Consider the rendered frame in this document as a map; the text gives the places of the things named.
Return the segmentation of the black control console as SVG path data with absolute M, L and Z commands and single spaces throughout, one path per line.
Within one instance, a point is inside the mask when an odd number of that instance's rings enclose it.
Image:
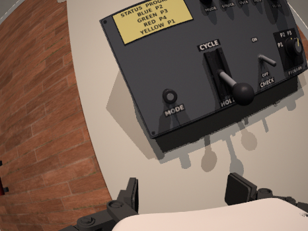
M 99 22 L 150 139 L 308 69 L 286 0 L 144 0 Z

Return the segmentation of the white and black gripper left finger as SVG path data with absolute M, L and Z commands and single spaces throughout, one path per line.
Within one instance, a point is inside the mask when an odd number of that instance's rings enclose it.
M 138 179 L 130 178 L 126 190 L 120 190 L 117 200 L 106 204 L 107 209 L 82 216 L 77 224 L 58 231 L 112 231 L 122 219 L 138 215 Z

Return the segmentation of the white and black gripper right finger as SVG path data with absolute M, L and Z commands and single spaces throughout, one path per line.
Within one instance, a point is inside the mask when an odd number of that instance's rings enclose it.
M 266 198 L 278 198 L 292 205 L 304 210 L 308 213 L 307 203 L 296 203 L 296 200 L 291 197 L 274 196 L 271 189 L 260 188 L 256 190 L 257 186 L 250 181 L 246 180 L 237 173 L 230 173 L 227 177 L 227 187 L 225 191 L 225 202 L 230 205 L 237 205 L 250 201 Z

